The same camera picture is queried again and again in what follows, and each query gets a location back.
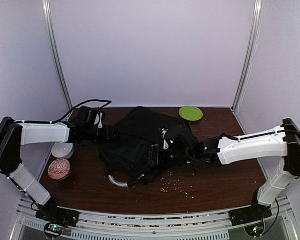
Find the black student backpack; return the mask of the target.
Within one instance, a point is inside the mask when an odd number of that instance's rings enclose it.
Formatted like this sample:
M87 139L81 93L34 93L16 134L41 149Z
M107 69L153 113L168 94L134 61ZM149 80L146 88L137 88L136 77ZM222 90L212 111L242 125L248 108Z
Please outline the black student backpack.
M165 115L146 107L134 108L114 125L115 139L98 146L99 159L105 164L110 183L120 188L149 184L164 172L166 166L150 166L149 150L161 142L160 129L189 124L180 118Z

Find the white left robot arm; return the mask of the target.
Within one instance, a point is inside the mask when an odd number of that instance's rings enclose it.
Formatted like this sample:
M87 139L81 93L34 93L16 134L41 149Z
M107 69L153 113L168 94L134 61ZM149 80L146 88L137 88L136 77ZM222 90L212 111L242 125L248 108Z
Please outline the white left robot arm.
M52 150L53 144L92 142L103 144L115 138L115 130L104 123L105 113L99 109L81 107L77 116L69 120L14 120L6 116L0 122L0 173L8 177L30 199L42 208L51 222L62 218L57 200L32 173L31 157L39 157Z

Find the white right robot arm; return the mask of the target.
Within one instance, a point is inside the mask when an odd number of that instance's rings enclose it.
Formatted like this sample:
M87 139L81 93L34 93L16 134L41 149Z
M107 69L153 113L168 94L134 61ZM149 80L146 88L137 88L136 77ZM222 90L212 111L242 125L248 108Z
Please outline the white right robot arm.
M176 126L161 130L161 144L154 144L148 153L153 166L164 160L176 159L184 154L193 163L203 163L208 168L213 165L225 166L232 163L280 157L276 171L260 187L246 210L249 220L258 220L280 193L293 179L300 177L300 130L290 118L283 119L282 125L263 132L248 135L221 136L196 142L184 127Z

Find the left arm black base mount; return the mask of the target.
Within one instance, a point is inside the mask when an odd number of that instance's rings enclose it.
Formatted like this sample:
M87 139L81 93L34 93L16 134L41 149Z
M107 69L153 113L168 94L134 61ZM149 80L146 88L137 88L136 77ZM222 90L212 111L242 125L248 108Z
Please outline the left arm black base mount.
M37 219L56 223L64 227L76 227L80 213L76 210L61 208L58 206L40 206L35 214Z

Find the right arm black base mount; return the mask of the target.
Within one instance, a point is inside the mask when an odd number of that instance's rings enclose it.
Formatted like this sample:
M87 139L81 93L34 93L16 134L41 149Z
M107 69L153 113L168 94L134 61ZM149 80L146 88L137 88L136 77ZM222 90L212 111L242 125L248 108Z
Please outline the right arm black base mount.
M232 226L246 225L271 217L272 211L265 206L249 206L231 210L229 217Z

